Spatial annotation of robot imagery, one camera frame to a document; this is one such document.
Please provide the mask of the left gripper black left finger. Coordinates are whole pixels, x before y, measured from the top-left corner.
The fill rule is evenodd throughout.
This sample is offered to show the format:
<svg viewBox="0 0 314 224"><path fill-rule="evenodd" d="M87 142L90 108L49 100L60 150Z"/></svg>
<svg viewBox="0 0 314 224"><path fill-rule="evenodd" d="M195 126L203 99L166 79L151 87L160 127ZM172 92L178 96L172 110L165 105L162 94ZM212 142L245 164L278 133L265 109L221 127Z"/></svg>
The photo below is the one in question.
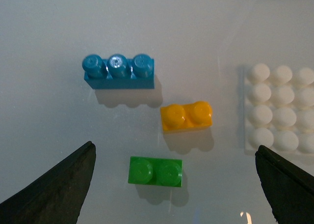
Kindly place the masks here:
<svg viewBox="0 0 314 224"><path fill-rule="evenodd" d="M88 193L96 147L87 142L30 185L2 202L2 224L75 224Z"/></svg>

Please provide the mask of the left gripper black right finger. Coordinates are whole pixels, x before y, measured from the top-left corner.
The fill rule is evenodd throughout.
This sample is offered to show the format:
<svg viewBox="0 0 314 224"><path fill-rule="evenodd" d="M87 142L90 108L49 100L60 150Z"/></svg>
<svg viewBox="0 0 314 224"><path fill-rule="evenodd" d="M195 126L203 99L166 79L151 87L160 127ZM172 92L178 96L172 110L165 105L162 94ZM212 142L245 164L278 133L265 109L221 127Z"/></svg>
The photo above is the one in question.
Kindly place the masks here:
<svg viewBox="0 0 314 224"><path fill-rule="evenodd" d="M314 222L314 177L264 145L255 153L261 186L279 224Z"/></svg>

